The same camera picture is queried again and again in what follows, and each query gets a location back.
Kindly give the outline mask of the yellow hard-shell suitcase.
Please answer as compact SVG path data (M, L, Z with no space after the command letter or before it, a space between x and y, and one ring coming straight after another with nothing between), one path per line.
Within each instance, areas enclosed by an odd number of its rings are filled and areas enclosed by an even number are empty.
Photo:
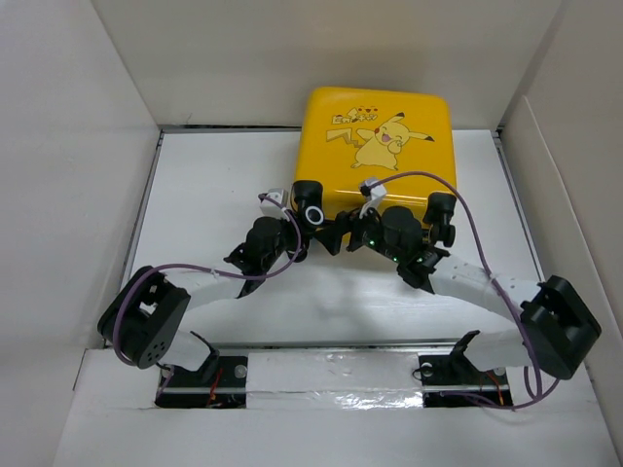
M425 240L454 244L457 198L450 110L440 97L388 90L323 87L308 100L291 202L321 209L321 226L365 203L359 184L376 177L387 194L378 207L407 208Z

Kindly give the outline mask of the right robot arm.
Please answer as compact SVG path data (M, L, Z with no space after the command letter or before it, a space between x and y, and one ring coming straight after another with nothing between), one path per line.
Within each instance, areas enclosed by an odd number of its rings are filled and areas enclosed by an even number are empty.
M315 238L336 255L368 247L396 264L414 289L476 305L513 323L496 333L474 330L453 348L450 371L471 382L499 367L533 367L568 380L602 334L602 327L566 279L544 282L494 275L423 237L421 222L405 207L341 212Z

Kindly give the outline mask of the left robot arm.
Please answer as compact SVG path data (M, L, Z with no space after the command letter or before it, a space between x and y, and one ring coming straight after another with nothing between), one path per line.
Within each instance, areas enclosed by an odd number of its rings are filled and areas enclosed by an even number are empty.
M244 298L307 256L316 227L287 209L258 218L224 262L236 272L162 265L143 267L99 318L97 332L127 365L168 369L203 386L216 377L219 352L195 332L179 329L186 312Z

